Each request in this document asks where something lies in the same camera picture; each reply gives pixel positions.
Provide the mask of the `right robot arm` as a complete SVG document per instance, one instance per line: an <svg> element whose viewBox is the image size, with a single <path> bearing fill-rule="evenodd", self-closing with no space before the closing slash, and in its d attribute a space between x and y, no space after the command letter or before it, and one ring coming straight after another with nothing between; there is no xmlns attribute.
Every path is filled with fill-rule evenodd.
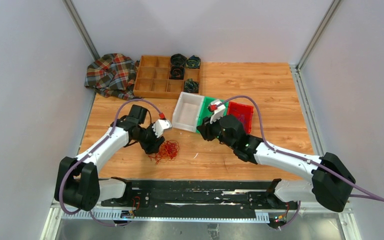
<svg viewBox="0 0 384 240"><path fill-rule="evenodd" d="M197 129L204 140L217 139L244 162L279 168L304 180L297 184L283 180L276 183L265 195L271 208L277 209L290 201L316 201L333 212L344 210L356 180L337 155L307 155L276 146L246 133L233 115L216 121L205 117Z"/></svg>

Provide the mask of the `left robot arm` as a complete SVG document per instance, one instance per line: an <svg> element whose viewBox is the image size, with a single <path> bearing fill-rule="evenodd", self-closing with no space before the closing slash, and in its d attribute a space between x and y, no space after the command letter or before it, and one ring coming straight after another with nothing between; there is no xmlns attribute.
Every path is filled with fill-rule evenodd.
<svg viewBox="0 0 384 240"><path fill-rule="evenodd" d="M140 144L145 154L159 152L165 141L165 131L171 122L160 113L159 119L143 127L149 110L132 105L127 115L117 116L106 133L86 151L75 157L64 157L58 167L54 199L64 208L66 205L91 211L97 203L113 200L120 206L129 206L135 199L132 182L121 177L101 179L103 166L122 148Z"/></svg>

